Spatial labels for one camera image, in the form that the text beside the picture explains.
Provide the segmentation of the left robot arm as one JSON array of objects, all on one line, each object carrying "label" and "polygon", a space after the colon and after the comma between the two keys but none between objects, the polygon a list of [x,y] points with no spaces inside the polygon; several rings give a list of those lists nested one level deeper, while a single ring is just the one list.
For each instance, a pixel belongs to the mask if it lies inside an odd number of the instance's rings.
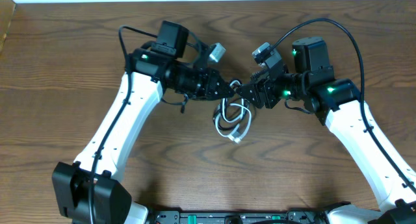
[{"label": "left robot arm", "polygon": [[120,88],[94,137],[73,163],[59,162],[52,183],[60,215],[74,223],[147,223],[149,210],[133,201],[122,186],[125,167],[138,135],[167,90],[186,101],[214,101],[233,96],[213,68],[224,47],[195,40],[196,58],[182,61],[192,32],[164,21],[158,34],[125,52]]}]

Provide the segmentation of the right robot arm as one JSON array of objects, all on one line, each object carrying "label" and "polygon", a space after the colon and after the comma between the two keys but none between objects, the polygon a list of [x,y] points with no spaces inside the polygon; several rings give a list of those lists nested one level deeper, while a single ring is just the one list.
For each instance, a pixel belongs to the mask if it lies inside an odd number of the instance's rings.
[{"label": "right robot arm", "polygon": [[336,79],[321,37],[292,43],[295,73],[289,73],[269,43],[252,56],[262,70],[237,93],[257,108],[279,101],[303,101],[303,112],[314,114],[349,152],[366,178],[379,209],[365,210],[340,202],[310,212],[310,223],[414,223],[415,171],[400,156],[375,122],[369,106],[349,79]]}]

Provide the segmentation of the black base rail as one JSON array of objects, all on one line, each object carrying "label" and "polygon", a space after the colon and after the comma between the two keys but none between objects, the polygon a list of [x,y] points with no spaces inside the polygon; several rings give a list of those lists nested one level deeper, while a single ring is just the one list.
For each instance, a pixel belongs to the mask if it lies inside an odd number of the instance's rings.
[{"label": "black base rail", "polygon": [[320,212],[295,209],[283,212],[180,212],[154,210],[145,224],[329,223]]}]

